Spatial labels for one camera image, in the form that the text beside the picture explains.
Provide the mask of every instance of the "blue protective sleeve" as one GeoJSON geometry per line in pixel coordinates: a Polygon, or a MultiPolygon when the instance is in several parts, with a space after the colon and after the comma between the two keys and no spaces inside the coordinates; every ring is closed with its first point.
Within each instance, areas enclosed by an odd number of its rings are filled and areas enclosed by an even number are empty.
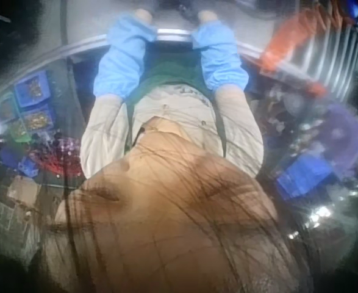
{"type": "Polygon", "coordinates": [[[146,42],[153,42],[157,30],[132,15],[122,15],[107,35],[111,47],[99,64],[93,93],[108,93],[126,99],[138,87],[143,74],[146,42]]]}
{"type": "Polygon", "coordinates": [[[241,68],[233,32],[220,21],[211,21],[199,27],[192,37],[193,48],[201,50],[206,86],[216,91],[224,84],[235,84],[244,90],[249,76],[241,68]]]}

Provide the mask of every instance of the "blue container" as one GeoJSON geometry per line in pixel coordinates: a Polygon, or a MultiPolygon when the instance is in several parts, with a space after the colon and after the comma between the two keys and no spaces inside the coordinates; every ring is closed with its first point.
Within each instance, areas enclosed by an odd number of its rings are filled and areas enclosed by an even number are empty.
{"type": "Polygon", "coordinates": [[[1,163],[9,168],[17,169],[18,161],[17,154],[9,147],[4,147],[0,150],[1,163]]]}
{"type": "Polygon", "coordinates": [[[300,197],[318,186],[333,172],[324,159],[302,154],[277,179],[277,189],[284,200],[300,197]]]}
{"type": "Polygon", "coordinates": [[[29,134],[50,130],[55,123],[54,113],[48,104],[21,113],[21,118],[29,134]]]}
{"type": "Polygon", "coordinates": [[[23,157],[21,162],[18,164],[18,170],[29,178],[36,177],[39,173],[37,163],[31,160],[29,157],[23,157]]]}
{"type": "Polygon", "coordinates": [[[29,107],[51,96],[46,70],[38,71],[23,78],[15,84],[16,98],[19,106],[29,107]]]}

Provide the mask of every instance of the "orange object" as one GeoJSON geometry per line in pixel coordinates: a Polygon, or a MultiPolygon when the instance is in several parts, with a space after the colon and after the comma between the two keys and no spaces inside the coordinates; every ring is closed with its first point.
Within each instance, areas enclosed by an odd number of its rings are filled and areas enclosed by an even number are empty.
{"type": "Polygon", "coordinates": [[[323,96],[325,96],[327,94],[327,90],[326,88],[318,83],[318,82],[312,82],[307,86],[307,91],[311,94],[313,94],[314,96],[316,96],[317,98],[322,98],[323,96]]]}
{"type": "Polygon", "coordinates": [[[302,45],[311,36],[325,32],[327,20],[330,20],[336,28],[342,26],[343,20],[353,23],[353,20],[345,14],[341,16],[341,9],[337,0],[331,1],[332,15],[321,4],[316,4],[312,9],[305,8],[299,14],[284,22],[261,55],[261,68],[275,71],[290,51],[302,45]]]}

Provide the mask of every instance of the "green apron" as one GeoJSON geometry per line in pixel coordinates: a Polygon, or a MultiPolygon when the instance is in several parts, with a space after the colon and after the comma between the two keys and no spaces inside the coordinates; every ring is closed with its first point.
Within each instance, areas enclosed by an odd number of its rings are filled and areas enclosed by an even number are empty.
{"type": "Polygon", "coordinates": [[[223,120],[213,100],[212,92],[203,80],[201,56],[198,51],[161,53],[155,51],[145,57],[145,73],[140,85],[126,100],[129,133],[127,135],[125,153],[132,147],[132,118],[135,105],[154,88],[164,84],[187,84],[207,97],[214,108],[217,133],[222,141],[223,156],[226,156],[226,135],[223,120]]]}

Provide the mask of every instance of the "beige shirt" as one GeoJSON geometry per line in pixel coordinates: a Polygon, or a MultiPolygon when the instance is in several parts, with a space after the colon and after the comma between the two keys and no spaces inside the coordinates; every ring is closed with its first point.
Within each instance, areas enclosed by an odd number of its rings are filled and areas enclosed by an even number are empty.
{"type": "MultiPolygon", "coordinates": [[[[226,159],[255,177],[263,162],[263,142],[245,94],[235,85],[215,93],[226,133],[226,159]]],[[[223,156],[211,102],[188,85],[162,85],[135,106],[132,141],[153,117],[175,121],[191,141],[206,151],[223,156]]],[[[129,131],[127,108],[122,99],[105,95],[96,99],[82,138],[81,166],[86,178],[124,156],[129,131]]]]}

